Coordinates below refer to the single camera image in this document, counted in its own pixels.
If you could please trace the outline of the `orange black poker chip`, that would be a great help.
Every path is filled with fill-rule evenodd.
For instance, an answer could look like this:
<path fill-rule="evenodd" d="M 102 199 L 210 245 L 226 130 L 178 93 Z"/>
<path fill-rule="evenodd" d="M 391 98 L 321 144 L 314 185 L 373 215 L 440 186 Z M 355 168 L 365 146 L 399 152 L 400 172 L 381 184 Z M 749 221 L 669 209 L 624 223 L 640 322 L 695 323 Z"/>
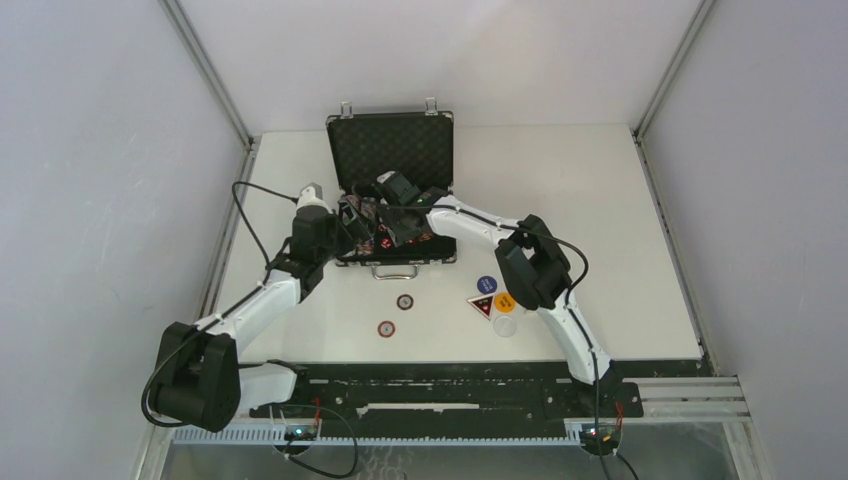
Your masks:
<path fill-rule="evenodd" d="M 410 310 L 414 306 L 414 298 L 409 294 L 399 295 L 396 299 L 396 306 L 402 310 Z"/>

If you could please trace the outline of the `red triangular all-in button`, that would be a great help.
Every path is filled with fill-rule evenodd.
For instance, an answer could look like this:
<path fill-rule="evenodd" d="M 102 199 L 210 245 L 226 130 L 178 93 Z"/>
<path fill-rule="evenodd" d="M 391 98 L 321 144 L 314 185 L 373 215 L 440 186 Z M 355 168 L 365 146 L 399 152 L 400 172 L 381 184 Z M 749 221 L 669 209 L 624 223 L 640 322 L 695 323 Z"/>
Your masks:
<path fill-rule="evenodd" d="M 482 295 L 467 300 L 467 303 L 487 320 L 491 319 L 494 295 Z"/>

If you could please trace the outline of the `red poker chip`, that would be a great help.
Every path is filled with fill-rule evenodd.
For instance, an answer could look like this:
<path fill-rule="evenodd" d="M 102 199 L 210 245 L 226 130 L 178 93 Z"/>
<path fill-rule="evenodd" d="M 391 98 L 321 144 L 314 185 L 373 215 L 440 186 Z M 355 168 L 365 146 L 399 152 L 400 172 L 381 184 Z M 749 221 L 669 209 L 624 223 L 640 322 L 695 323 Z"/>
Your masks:
<path fill-rule="evenodd" d="M 381 338 L 391 338 L 396 332 L 396 326 L 391 321 L 382 321 L 378 324 L 378 335 Z"/>

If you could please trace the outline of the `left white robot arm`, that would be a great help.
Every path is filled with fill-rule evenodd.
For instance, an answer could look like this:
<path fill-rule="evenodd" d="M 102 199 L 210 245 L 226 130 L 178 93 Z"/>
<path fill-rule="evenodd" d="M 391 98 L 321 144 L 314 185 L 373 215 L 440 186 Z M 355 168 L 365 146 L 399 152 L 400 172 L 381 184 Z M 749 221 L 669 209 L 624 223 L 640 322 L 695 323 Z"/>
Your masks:
<path fill-rule="evenodd" d="M 238 414 L 275 404 L 290 417 L 311 407 L 311 388 L 281 360 L 242 367 L 240 356 L 268 326 L 302 303 L 321 282 L 325 265 L 356 249 L 374 234 L 372 222 L 319 200 L 296 209 L 292 231 L 262 281 L 222 313 L 193 324 L 175 322 L 162 334 L 156 366 L 142 389 L 146 420 L 175 428 L 224 429 Z"/>

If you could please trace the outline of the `blue small blind button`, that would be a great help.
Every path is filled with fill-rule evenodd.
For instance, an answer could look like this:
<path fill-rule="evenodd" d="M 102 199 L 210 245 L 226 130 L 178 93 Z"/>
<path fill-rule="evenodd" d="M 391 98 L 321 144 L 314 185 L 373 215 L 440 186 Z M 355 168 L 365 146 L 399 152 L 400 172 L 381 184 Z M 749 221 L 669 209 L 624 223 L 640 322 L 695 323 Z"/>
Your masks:
<path fill-rule="evenodd" d="M 476 287 L 480 294 L 491 295 L 497 292 L 498 282 L 493 276 L 484 275 L 478 278 Z"/>

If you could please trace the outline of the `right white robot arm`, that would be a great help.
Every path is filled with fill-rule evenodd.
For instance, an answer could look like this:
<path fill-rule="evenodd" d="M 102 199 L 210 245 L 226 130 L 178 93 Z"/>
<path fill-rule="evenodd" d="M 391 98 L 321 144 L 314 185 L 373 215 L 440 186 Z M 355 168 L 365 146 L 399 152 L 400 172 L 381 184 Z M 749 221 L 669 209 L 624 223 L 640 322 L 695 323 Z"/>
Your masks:
<path fill-rule="evenodd" d="M 602 416 L 616 405 L 616 387 L 623 377 L 592 333 L 574 296 L 588 271 L 572 279 L 562 248 L 577 253 L 587 265 L 582 251 L 555 238 L 536 215 L 523 220 L 499 217 L 439 188 L 422 191 L 396 171 L 379 176 L 374 187 L 379 195 L 378 214 L 398 242 L 427 232 L 490 248 L 506 292 L 544 321 L 565 356 L 569 375 L 582 383 L 577 391 L 582 410 Z"/>

